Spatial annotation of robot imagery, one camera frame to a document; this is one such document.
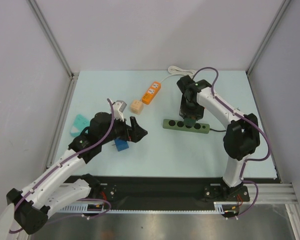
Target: white table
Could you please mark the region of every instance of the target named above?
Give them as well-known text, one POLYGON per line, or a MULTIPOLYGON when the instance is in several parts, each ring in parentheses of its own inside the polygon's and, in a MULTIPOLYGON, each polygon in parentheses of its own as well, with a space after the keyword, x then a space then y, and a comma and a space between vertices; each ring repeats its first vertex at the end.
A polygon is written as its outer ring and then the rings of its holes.
MULTIPOLYGON (((107 98, 124 100, 128 107, 134 99, 141 99, 153 81, 160 81, 166 71, 82 71, 80 72, 71 105, 61 136, 56 159, 61 157, 72 142, 70 129, 77 114, 88 119, 97 112, 110 112, 107 98)), ((205 79, 212 83, 215 73, 203 71, 196 81, 205 79)), ((150 105, 145 105, 141 115, 133 114, 127 107, 125 118, 136 116, 141 127, 149 134, 138 143, 129 143, 129 149, 118 152, 112 143, 102 147, 89 164, 75 175, 90 173, 98 176, 134 177, 221 177, 225 171, 228 156, 223 147, 224 133, 208 134, 181 132, 162 128, 163 119, 181 120, 179 108, 181 92, 176 82, 180 76, 172 76, 162 83, 162 87, 150 105)), ((246 114, 254 113, 258 118, 256 104, 244 71, 220 71, 216 91, 234 107, 246 114)), ((223 129, 219 121, 207 110, 200 120, 214 129, 223 129)), ((261 158, 267 153, 267 145, 262 138, 261 145, 253 154, 261 158)), ((244 177, 277 177, 272 158, 264 162, 249 162, 244 177)))

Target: beige cube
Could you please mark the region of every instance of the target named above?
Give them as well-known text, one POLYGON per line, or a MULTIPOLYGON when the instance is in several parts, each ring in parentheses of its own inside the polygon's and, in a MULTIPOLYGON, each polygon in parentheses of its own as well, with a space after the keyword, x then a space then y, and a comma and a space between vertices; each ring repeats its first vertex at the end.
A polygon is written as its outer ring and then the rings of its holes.
POLYGON ((130 110, 134 114, 140 114, 143 110, 143 102, 139 100, 134 100, 130 106, 130 110))

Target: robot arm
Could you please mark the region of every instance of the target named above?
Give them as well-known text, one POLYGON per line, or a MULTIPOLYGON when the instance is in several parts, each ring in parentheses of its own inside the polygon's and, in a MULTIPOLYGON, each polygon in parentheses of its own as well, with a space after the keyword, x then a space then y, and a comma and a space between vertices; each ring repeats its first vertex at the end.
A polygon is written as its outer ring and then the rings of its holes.
POLYGON ((196 120, 203 117, 204 108, 206 108, 227 129, 223 141, 229 159, 223 175, 223 182, 228 192, 235 191, 242 185, 241 176, 243 173, 241 171, 244 161, 260 145, 260 136, 256 129, 234 113, 245 116, 245 118, 256 125, 258 125, 257 117, 252 113, 245 115, 228 104, 216 92, 213 94, 212 86, 205 80, 194 82, 187 75, 180 78, 177 85, 183 94, 180 116, 184 118, 186 125, 194 125, 196 120), (227 107, 217 101, 215 96, 225 103, 227 107))
POLYGON ((89 174, 64 189, 58 188, 76 170, 99 154, 103 144, 117 138, 137 143, 147 135, 135 117, 130 117, 131 126, 126 124, 122 113, 125 102, 108 101, 112 114, 97 113, 90 126, 72 141, 54 165, 22 191, 12 189, 7 194, 8 204, 15 205, 14 219, 28 234, 37 232, 56 211, 68 204, 81 198, 99 196, 100 182, 89 174))

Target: metal floor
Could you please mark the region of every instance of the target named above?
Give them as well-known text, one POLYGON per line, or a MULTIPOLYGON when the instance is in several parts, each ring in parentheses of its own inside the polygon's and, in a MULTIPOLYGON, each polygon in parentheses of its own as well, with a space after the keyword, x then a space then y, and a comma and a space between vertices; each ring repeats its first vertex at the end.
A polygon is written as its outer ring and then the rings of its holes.
MULTIPOLYGON (((55 214, 51 220, 65 214, 55 214)), ((256 205, 239 220, 205 214, 106 214, 46 225, 31 240, 293 240, 285 205, 256 205)))

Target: orange power strip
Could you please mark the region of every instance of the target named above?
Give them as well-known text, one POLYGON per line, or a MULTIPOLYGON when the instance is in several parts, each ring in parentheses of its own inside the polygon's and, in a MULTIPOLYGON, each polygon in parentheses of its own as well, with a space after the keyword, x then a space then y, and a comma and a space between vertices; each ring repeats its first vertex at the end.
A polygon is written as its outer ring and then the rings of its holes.
POLYGON ((142 102, 149 105, 160 89, 161 89, 161 84, 155 81, 152 84, 152 86, 150 86, 149 89, 146 91, 146 93, 143 95, 142 102))

